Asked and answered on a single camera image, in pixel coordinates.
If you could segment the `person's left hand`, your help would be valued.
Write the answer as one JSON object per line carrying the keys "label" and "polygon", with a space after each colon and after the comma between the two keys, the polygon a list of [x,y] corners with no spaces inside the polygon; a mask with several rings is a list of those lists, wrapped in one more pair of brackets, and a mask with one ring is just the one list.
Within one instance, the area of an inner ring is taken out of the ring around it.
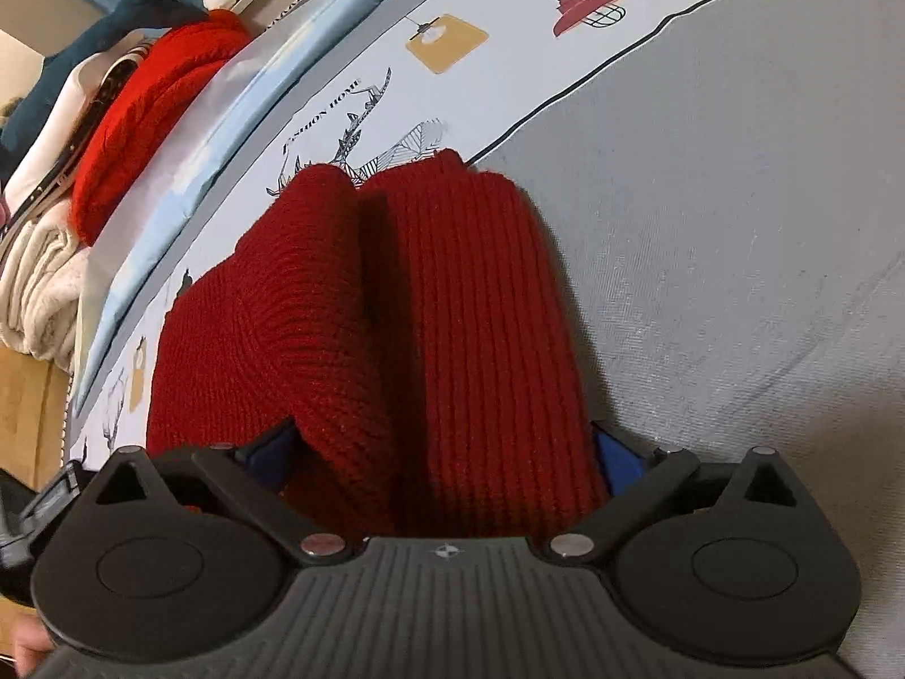
{"label": "person's left hand", "polygon": [[17,619],[12,630],[12,659],[17,676],[31,674],[54,650],[48,629],[35,614],[24,614]]}

